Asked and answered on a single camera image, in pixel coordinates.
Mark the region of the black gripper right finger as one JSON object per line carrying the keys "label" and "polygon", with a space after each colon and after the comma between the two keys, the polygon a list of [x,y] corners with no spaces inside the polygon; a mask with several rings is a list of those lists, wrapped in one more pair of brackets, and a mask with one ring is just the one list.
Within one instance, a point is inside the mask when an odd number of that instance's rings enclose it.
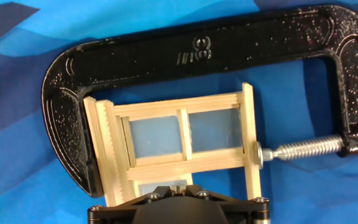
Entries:
{"label": "black gripper right finger", "polygon": [[179,185],[178,213],[185,223],[270,224],[270,200],[265,197],[239,200],[199,185]]}

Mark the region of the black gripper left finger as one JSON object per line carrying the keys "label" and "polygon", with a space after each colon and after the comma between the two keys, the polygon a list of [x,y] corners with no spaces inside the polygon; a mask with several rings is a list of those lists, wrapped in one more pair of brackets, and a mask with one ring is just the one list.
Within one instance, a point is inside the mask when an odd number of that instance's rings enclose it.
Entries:
{"label": "black gripper left finger", "polygon": [[135,198],[115,207],[95,205],[88,209],[88,224],[113,223],[116,220],[133,218],[136,211],[143,205],[162,199],[173,197],[176,194],[169,186],[158,186],[153,192]]}

